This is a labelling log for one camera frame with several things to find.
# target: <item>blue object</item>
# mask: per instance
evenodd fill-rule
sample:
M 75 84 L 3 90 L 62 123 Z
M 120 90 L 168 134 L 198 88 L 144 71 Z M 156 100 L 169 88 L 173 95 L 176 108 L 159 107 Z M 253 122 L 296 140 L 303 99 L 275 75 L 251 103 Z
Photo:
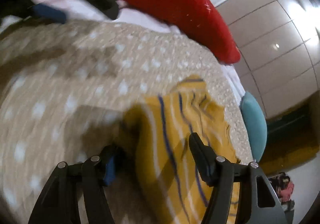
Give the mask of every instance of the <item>blue object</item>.
M 248 132 L 253 158 L 259 162 L 266 148 L 267 123 L 262 109 L 250 92 L 246 92 L 240 110 Z
M 106 173 L 103 177 L 103 182 L 109 186 L 112 181 L 116 178 L 116 166 L 114 157 L 111 157 L 108 163 L 106 164 Z
M 64 12 L 49 7 L 43 3 L 32 6 L 33 12 L 39 17 L 52 19 L 54 22 L 65 24 L 67 16 Z

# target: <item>turquoise cushion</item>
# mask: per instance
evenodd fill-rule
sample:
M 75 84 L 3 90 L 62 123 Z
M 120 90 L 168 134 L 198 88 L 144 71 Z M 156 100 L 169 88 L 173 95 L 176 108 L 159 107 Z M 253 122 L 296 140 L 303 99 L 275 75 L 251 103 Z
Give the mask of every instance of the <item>turquoise cushion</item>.
M 267 123 L 262 109 L 250 92 L 246 92 L 240 110 L 247 128 L 253 158 L 259 162 L 267 143 Z

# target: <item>yellow striped cloth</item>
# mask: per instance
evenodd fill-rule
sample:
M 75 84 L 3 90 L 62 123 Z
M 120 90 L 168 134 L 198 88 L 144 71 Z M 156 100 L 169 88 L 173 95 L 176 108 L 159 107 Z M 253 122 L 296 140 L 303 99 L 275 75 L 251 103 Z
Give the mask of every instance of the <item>yellow striped cloth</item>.
M 212 188 L 200 178 L 188 146 L 191 132 L 230 162 L 237 158 L 224 120 L 224 108 L 196 75 L 179 82 L 165 96 L 138 103 L 124 114 L 126 129 L 139 133 L 135 153 L 137 178 L 161 224 L 200 224 Z M 228 223 L 235 222 L 239 185 L 235 183 Z

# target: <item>beige bedspread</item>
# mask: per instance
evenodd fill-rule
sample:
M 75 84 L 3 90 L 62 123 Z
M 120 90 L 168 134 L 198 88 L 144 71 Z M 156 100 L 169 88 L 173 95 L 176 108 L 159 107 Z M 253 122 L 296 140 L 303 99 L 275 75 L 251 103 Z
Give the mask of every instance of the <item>beige bedspread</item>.
M 132 102 L 164 94 L 191 74 L 225 106 L 236 155 L 249 163 L 248 136 L 228 81 L 212 53 L 186 36 L 70 21 L 21 27 L 1 39 L 0 192 L 15 220 L 28 223 L 60 161 L 74 164 L 99 153 Z M 116 223 L 152 223 L 131 170 L 129 164 L 106 189 L 111 212 Z M 79 208 L 86 223 L 83 203 Z

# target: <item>red cushion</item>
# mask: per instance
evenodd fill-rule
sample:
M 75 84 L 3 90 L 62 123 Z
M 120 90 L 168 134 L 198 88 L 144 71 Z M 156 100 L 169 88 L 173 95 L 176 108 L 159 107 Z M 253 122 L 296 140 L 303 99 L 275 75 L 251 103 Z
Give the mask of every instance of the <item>red cushion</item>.
M 225 63 L 240 60 L 228 26 L 209 0 L 125 0 L 130 5 L 177 25 L 189 38 L 207 46 Z

